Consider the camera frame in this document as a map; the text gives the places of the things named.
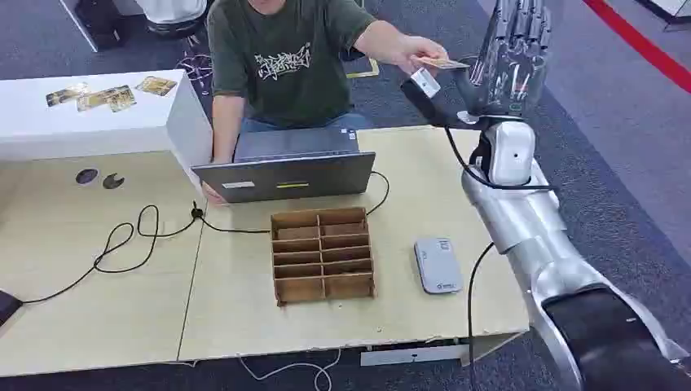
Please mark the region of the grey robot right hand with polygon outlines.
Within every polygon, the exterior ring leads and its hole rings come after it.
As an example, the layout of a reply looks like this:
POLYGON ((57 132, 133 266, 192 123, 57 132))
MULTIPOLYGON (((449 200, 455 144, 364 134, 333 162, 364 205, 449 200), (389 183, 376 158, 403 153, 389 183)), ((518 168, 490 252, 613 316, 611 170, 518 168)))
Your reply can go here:
POLYGON ((497 1, 479 54, 455 76, 469 114, 525 116, 544 87, 551 35, 544 1, 497 1))

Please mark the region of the person's right hand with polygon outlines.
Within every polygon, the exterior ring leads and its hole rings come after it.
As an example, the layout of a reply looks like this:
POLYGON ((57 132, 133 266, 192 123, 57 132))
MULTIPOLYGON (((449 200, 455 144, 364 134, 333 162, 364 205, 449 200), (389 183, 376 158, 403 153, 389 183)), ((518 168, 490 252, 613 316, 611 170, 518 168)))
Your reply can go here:
POLYGON ((227 202, 220 196, 208 183, 201 182, 201 188, 207 198, 207 200, 216 205, 225 205, 227 202))

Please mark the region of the person's left hand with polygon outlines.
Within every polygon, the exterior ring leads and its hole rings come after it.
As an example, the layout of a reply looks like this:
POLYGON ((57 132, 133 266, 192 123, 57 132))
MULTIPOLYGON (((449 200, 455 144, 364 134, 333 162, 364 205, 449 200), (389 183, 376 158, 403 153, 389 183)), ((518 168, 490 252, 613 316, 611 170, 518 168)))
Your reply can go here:
POLYGON ((394 40, 390 50, 390 58, 387 63, 398 67, 407 75, 412 75, 419 68, 424 67, 421 58, 449 59, 443 46, 420 36, 403 34, 394 40))

